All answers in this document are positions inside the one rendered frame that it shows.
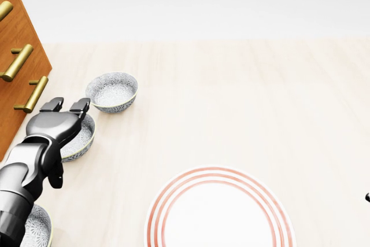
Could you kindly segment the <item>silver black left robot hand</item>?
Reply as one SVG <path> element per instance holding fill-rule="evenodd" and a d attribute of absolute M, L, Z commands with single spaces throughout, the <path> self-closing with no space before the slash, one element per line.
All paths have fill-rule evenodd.
<path fill-rule="evenodd" d="M 35 156 L 31 179 L 47 178 L 55 189 L 62 188 L 63 184 L 61 149 L 80 132 L 90 107 L 90 99 L 82 98 L 73 103 L 68 111 L 62 112 L 63 102 L 62 97 L 55 97 L 45 103 L 28 122 L 24 140 L 41 148 Z"/>

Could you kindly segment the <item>grey patterned bowl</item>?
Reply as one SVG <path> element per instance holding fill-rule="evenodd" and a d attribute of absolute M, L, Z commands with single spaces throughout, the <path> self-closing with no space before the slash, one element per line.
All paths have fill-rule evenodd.
<path fill-rule="evenodd" d="M 20 247 L 51 247 L 53 222 L 47 210 L 34 204 L 25 224 L 25 235 Z"/>
<path fill-rule="evenodd" d="M 109 72 L 93 79 L 85 89 L 98 110 L 105 113 L 120 113 L 128 109 L 138 93 L 138 82 L 125 72 Z"/>
<path fill-rule="evenodd" d="M 92 146 L 94 137 L 95 121 L 90 115 L 86 115 L 80 132 L 61 149 L 62 162 L 70 162 L 83 156 Z"/>

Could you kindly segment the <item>white plate with red rings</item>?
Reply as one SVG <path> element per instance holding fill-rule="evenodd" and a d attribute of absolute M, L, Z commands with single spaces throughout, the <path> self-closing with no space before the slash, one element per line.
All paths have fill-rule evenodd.
<path fill-rule="evenodd" d="M 144 247 L 297 247 L 276 194 L 235 168 L 200 166 L 167 181 L 151 202 Z"/>

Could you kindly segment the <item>wooden cabinet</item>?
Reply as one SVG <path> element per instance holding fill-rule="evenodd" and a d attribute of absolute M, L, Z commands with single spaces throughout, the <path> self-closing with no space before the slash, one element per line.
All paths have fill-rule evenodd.
<path fill-rule="evenodd" d="M 22 0 L 0 0 L 0 161 L 51 69 Z"/>

